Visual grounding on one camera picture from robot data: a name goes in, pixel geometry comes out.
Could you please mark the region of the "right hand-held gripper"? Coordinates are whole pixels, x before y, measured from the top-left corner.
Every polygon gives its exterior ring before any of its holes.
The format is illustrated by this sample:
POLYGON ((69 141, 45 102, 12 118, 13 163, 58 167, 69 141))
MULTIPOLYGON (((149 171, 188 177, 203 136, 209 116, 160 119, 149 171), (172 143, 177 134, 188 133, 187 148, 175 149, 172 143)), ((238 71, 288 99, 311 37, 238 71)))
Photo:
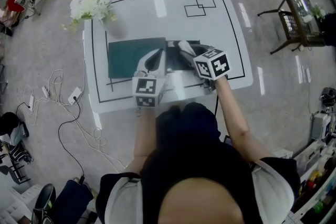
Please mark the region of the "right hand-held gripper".
POLYGON ((215 90, 215 81, 230 72, 230 61, 227 52, 219 49, 209 50, 208 45, 193 44, 196 55, 187 51, 180 54, 188 61, 194 63, 198 76, 204 79, 204 88, 209 91, 215 90))

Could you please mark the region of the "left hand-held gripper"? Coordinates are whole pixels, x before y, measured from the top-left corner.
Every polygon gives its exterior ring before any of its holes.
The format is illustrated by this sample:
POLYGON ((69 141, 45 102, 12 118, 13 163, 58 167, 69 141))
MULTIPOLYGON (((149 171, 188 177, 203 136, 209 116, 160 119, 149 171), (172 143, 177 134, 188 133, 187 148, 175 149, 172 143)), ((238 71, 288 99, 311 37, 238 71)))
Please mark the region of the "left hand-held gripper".
POLYGON ((166 92, 166 51, 155 49, 138 62, 132 78, 132 94, 141 108, 156 108, 166 92))

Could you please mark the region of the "small white cylinder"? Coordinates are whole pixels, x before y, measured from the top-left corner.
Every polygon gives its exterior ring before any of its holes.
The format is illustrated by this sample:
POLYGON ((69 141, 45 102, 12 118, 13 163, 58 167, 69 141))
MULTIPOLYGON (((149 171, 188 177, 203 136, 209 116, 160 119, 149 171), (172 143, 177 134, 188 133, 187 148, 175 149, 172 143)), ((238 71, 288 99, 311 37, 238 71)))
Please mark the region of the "small white cylinder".
POLYGON ((195 53, 194 49, 191 47, 189 42, 187 42, 186 40, 181 40, 178 43, 178 46, 183 52, 186 52, 186 53, 196 57, 196 53, 195 53))

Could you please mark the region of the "dark teal sliding drawer box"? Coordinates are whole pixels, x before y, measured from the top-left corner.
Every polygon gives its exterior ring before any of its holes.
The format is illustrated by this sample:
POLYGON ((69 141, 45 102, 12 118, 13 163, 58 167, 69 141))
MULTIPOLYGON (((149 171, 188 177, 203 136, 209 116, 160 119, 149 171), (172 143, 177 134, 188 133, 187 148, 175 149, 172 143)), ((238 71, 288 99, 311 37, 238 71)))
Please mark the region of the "dark teal sliding drawer box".
POLYGON ((193 70, 180 54, 178 43, 178 40, 166 40, 163 37, 111 42, 108 45, 108 76, 111 79, 135 76, 139 60, 155 49, 166 51, 166 74, 193 70))

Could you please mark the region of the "person's right forearm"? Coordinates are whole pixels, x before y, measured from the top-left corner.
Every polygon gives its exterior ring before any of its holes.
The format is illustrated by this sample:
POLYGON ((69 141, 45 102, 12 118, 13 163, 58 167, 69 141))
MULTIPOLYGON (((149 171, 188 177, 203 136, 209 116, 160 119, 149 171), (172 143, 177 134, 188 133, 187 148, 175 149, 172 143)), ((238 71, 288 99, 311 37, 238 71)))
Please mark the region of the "person's right forearm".
POLYGON ((272 153, 251 134, 248 123, 226 77, 217 79, 215 87, 233 147, 248 163, 255 163, 265 157, 272 157, 272 153))

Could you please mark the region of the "person's left forearm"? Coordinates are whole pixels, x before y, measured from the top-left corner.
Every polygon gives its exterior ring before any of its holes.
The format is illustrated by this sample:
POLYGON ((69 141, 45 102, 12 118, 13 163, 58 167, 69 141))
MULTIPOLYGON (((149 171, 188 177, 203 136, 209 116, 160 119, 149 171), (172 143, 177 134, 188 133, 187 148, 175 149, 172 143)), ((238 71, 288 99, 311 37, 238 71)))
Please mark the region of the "person's left forearm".
POLYGON ((155 151, 156 142, 155 110, 142 108, 138 117, 137 133, 133 150, 133 160, 123 171, 124 173, 140 174, 147 158, 155 151))

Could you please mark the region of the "white table with black lines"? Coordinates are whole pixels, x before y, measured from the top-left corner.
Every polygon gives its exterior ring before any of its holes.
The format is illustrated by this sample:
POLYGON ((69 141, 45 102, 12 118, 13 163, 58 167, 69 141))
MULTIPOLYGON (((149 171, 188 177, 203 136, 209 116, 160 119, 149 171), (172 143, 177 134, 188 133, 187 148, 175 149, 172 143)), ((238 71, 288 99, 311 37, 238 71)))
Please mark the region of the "white table with black lines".
MULTIPOLYGON (((253 74, 243 32, 231 0, 112 0, 122 40, 165 38, 215 47, 228 55, 232 89, 251 86, 253 74)), ((87 20, 83 44, 91 107, 96 113, 136 107, 130 78, 108 76, 110 36, 97 20, 87 20)))

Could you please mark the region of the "white vase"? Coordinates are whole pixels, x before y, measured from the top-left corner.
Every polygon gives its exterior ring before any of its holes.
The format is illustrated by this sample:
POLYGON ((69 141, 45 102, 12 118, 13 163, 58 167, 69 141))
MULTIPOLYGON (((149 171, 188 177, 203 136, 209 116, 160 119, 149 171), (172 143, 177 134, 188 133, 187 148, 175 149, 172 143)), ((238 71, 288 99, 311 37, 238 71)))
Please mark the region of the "white vase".
POLYGON ((115 39, 123 39, 128 35, 128 26, 122 17, 117 17, 115 19, 111 19, 109 17, 103 18, 101 21, 101 25, 107 34, 115 39))

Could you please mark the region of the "person's dark trousers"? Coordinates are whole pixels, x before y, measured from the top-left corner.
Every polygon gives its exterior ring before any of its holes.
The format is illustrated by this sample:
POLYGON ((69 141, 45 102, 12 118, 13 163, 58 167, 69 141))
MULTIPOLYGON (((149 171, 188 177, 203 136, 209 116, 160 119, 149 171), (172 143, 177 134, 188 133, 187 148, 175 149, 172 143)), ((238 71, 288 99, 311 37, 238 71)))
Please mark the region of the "person's dark trousers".
POLYGON ((174 105, 156 118, 158 147, 219 142, 220 135, 214 113, 200 103, 189 103, 184 109, 174 105))

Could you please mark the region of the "white flower bouquet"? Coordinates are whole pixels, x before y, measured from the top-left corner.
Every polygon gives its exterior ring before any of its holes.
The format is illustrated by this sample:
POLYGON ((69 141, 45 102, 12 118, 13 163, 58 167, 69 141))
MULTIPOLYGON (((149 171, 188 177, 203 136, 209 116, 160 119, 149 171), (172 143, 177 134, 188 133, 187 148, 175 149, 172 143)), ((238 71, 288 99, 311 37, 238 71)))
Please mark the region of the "white flower bouquet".
POLYGON ((69 6, 71 22, 62 25, 63 30, 75 30, 84 20, 96 19, 103 24, 117 20, 112 0, 72 0, 69 6))

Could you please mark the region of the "person's black and white top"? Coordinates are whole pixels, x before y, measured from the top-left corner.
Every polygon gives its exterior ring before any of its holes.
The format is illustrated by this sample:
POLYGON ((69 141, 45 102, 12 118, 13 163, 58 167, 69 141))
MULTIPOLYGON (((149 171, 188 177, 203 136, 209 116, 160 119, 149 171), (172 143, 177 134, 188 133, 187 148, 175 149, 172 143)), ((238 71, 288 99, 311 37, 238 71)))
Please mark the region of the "person's black and white top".
POLYGON ((264 157, 249 165, 222 142, 173 143, 157 148, 139 174, 106 174, 96 200, 102 224, 157 224, 168 191, 190 178, 225 187, 245 224, 281 224, 300 188, 294 159, 264 157))

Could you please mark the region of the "black lattice side table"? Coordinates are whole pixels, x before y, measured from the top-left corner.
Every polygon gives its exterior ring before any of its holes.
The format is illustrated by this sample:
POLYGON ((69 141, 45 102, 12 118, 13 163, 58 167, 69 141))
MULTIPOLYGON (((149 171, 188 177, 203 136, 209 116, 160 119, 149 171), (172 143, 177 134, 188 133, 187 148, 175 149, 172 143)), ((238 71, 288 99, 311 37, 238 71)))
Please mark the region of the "black lattice side table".
POLYGON ((271 51, 271 55, 291 44, 297 45, 292 51, 298 50, 300 46, 305 48, 325 46, 318 20, 313 18, 308 23, 303 21, 303 17, 308 14, 312 6, 310 0, 282 0, 278 8, 257 14, 259 17, 263 14, 276 13, 283 26, 287 40, 277 49, 271 51))

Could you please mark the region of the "small white potted plant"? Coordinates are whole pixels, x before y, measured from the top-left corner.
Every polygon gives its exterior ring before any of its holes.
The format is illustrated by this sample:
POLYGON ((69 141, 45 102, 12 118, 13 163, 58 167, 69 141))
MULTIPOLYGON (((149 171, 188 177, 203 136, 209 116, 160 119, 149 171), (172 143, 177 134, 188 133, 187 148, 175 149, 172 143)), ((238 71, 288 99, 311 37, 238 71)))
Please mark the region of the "small white potted plant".
POLYGON ((306 16, 303 17, 303 21, 308 23, 313 20, 313 18, 323 21, 325 19, 326 12, 318 4, 313 5, 306 16))

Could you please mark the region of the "grey computer case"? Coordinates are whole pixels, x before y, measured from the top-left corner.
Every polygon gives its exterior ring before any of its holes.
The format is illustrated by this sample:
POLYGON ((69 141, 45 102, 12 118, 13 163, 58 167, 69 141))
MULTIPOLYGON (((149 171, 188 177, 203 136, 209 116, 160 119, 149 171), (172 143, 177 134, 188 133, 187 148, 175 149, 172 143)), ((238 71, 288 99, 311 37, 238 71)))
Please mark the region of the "grey computer case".
POLYGON ((331 116, 325 113, 317 113, 312 119, 311 138, 323 140, 329 134, 331 116))

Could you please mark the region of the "white shelf unit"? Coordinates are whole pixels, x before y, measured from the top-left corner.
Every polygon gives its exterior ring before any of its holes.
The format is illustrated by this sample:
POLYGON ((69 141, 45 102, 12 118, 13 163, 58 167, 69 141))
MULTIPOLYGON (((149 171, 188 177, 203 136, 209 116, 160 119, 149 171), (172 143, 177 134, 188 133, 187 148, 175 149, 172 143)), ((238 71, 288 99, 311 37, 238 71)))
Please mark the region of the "white shelf unit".
POLYGON ((336 137, 314 141, 295 160, 300 187, 291 212, 302 224, 325 224, 336 211, 336 137))

